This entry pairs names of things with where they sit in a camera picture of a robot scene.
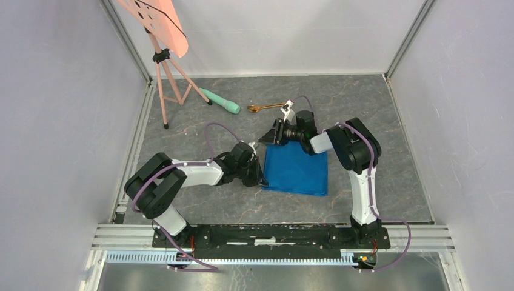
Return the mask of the blue cloth napkin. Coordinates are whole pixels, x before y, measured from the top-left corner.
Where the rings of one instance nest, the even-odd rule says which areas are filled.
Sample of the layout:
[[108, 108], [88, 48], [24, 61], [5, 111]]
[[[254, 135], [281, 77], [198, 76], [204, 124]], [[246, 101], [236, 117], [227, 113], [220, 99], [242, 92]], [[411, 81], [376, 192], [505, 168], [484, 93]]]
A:
[[329, 167], [326, 152], [309, 155], [299, 142], [268, 145], [264, 161], [263, 190], [311, 196], [327, 196]]

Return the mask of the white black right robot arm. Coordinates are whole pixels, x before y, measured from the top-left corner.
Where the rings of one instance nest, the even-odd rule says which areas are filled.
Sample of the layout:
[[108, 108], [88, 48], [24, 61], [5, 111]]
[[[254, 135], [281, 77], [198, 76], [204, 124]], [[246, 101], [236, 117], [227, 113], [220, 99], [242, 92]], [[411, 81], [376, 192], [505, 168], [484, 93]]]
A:
[[328, 152], [333, 151], [350, 177], [350, 240], [368, 246], [381, 229], [375, 207], [375, 173], [381, 146], [358, 118], [319, 132], [315, 115], [301, 110], [292, 124], [278, 118], [259, 138], [266, 146], [264, 176], [268, 188], [313, 196], [328, 194]]

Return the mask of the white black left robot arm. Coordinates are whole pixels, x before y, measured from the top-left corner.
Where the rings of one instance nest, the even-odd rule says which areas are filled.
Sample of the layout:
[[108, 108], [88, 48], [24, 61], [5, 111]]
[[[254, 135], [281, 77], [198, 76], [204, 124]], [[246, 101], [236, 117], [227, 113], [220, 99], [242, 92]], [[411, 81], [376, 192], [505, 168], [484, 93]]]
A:
[[159, 152], [124, 185], [133, 210], [157, 223], [176, 247], [190, 241], [188, 222], [172, 205], [178, 192], [191, 186], [222, 186], [240, 180], [246, 187], [267, 186], [253, 144], [238, 142], [231, 151], [204, 161], [181, 161]]

